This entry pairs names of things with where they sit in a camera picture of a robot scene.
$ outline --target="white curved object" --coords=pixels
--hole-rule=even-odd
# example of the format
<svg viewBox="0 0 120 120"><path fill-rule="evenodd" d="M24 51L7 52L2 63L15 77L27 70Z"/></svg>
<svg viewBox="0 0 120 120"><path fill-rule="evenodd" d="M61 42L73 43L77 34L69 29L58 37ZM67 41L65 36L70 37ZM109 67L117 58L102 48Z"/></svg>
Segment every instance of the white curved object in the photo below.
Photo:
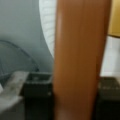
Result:
<svg viewBox="0 0 120 120"><path fill-rule="evenodd" d="M40 19L45 41L54 57L55 14L57 0L39 0Z"/></svg>

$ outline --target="orange pole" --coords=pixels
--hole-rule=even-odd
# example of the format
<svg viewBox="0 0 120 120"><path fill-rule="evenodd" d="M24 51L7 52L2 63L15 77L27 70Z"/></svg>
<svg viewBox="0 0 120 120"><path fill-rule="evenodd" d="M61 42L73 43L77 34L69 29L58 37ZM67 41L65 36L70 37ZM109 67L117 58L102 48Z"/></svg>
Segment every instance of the orange pole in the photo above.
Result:
<svg viewBox="0 0 120 120"><path fill-rule="evenodd" d="M58 0L55 120L90 120L111 0Z"/></svg>

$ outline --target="black object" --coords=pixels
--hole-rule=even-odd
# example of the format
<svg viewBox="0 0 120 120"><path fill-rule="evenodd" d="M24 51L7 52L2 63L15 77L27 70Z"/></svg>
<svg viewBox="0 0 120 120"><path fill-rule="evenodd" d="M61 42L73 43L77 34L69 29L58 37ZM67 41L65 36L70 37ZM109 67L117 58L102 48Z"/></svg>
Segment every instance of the black object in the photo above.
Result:
<svg viewBox="0 0 120 120"><path fill-rule="evenodd" d="M53 92L49 73L31 73L24 84L26 120L52 120Z"/></svg>
<svg viewBox="0 0 120 120"><path fill-rule="evenodd" d="M93 117L94 120L120 120L120 85L115 78L101 78Z"/></svg>

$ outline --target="gray surface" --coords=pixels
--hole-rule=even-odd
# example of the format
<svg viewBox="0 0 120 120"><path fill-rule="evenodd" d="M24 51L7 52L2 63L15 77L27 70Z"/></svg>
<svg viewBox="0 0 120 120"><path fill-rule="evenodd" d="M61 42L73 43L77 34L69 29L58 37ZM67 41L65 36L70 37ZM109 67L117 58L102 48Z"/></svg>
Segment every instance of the gray surface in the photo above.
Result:
<svg viewBox="0 0 120 120"><path fill-rule="evenodd" d="M51 72L53 59L44 40L39 0L0 0L0 39L19 45L41 71Z"/></svg>

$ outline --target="white wall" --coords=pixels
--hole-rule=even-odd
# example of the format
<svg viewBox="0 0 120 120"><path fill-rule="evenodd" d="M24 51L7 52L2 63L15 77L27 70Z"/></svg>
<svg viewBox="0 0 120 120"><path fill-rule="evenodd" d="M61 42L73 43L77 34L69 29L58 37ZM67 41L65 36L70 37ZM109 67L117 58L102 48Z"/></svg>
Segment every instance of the white wall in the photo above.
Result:
<svg viewBox="0 0 120 120"><path fill-rule="evenodd" d="M108 37L101 76L120 76L120 39Z"/></svg>
<svg viewBox="0 0 120 120"><path fill-rule="evenodd" d="M0 39L23 48L41 71L52 71L53 59L40 24L39 0L0 0Z"/></svg>

